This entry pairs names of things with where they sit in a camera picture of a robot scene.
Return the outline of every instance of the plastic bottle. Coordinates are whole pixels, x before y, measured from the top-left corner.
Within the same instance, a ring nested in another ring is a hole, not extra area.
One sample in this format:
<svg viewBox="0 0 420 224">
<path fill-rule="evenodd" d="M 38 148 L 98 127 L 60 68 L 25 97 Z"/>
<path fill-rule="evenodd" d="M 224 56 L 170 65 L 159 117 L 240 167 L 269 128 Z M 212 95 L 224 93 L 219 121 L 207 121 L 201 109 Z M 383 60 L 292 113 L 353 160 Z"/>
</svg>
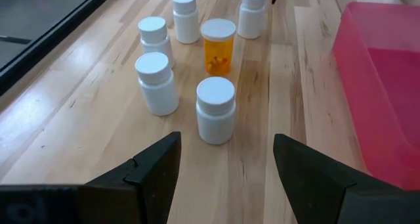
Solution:
<svg viewBox="0 0 420 224">
<path fill-rule="evenodd" d="M 179 100 L 169 60 L 163 53 L 153 52 L 136 61 L 138 82 L 152 114 L 165 116 L 178 108 Z"/>
<path fill-rule="evenodd" d="M 228 141 L 235 125 L 235 87 L 222 77 L 210 77 L 197 86 L 197 122 L 200 137 L 212 145 Z"/>
<path fill-rule="evenodd" d="M 238 35 L 246 39 L 260 36 L 263 27 L 265 0 L 242 0 L 239 12 Z"/>
<path fill-rule="evenodd" d="M 196 0 L 172 1 L 177 40 L 185 44 L 196 42 L 200 38 Z"/>
<path fill-rule="evenodd" d="M 230 72 L 235 33 L 235 24 L 221 18 L 208 20 L 201 26 L 207 73 L 213 76 L 225 76 Z"/>
<path fill-rule="evenodd" d="M 175 65 L 172 54 L 171 39 L 167 34 L 166 21 L 162 17 L 151 16 L 138 23 L 140 42 L 143 53 L 160 52 L 167 56 L 171 68 Z"/>
</svg>

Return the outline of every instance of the pink plastic bin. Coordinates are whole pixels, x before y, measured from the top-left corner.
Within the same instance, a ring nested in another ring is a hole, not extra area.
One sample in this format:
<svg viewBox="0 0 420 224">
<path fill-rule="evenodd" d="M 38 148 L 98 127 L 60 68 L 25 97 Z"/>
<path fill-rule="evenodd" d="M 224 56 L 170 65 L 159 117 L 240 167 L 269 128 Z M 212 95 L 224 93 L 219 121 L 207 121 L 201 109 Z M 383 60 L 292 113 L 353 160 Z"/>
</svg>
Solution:
<svg viewBox="0 0 420 224">
<path fill-rule="evenodd" d="M 348 4 L 333 52 L 368 170 L 420 189 L 420 7 Z"/>
</svg>

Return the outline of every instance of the butcher block countertop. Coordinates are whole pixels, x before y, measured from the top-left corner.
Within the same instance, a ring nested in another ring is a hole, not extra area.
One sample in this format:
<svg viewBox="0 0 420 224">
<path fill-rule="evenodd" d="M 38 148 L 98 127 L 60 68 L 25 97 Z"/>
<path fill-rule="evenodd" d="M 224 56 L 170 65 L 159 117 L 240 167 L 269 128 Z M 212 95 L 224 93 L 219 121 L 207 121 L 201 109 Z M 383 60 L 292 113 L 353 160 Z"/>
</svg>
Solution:
<svg viewBox="0 0 420 224">
<path fill-rule="evenodd" d="M 241 0 L 198 0 L 199 21 L 238 23 Z M 272 153 L 286 134 L 367 172 L 331 48 L 351 1 L 267 0 L 260 38 L 234 40 L 236 127 L 221 146 L 203 142 L 196 87 L 208 77 L 203 41 L 175 39 L 171 0 L 107 0 L 0 98 L 3 184 L 86 183 L 172 131 L 182 133 L 180 173 L 168 223 L 296 223 Z M 166 19 L 171 36 L 177 111 L 149 113 L 135 60 L 137 23 Z"/>
</svg>

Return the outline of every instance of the orange pill bottle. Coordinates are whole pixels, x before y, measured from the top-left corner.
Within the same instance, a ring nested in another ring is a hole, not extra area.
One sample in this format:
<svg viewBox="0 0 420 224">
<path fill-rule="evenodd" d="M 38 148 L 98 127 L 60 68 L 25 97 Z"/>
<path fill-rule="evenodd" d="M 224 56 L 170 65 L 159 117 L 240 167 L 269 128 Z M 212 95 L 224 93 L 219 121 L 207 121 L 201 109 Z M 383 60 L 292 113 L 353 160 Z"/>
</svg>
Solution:
<svg viewBox="0 0 420 224">
<path fill-rule="evenodd" d="M 201 26 L 205 71 L 212 76 L 229 74 L 236 26 L 230 20 L 212 19 Z"/>
</svg>

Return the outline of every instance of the white pill bottle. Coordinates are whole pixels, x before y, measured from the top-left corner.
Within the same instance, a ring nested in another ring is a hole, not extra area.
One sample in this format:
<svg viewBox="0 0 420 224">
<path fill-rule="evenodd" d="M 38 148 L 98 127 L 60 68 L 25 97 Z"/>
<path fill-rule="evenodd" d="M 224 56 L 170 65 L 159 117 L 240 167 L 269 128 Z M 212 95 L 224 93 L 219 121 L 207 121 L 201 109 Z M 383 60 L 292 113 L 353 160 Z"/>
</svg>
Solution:
<svg viewBox="0 0 420 224">
<path fill-rule="evenodd" d="M 165 54 L 172 68 L 175 65 L 175 60 L 165 19 L 158 16 L 147 17 L 142 19 L 137 27 L 140 30 L 140 42 L 143 46 L 143 53 L 160 52 Z"/>
<path fill-rule="evenodd" d="M 264 24 L 265 0 L 242 0 L 239 12 L 238 35 L 246 39 L 260 36 Z"/>
<path fill-rule="evenodd" d="M 222 77 L 210 77 L 197 86 L 197 122 L 200 137 L 211 145 L 227 142 L 235 126 L 235 87 Z"/>
<path fill-rule="evenodd" d="M 137 59 L 135 68 L 150 112 L 157 116 L 174 112 L 179 98 L 167 56 L 159 52 L 146 53 Z"/>
<path fill-rule="evenodd" d="M 172 0 L 175 33 L 180 43 L 195 43 L 200 38 L 196 0 Z"/>
</svg>

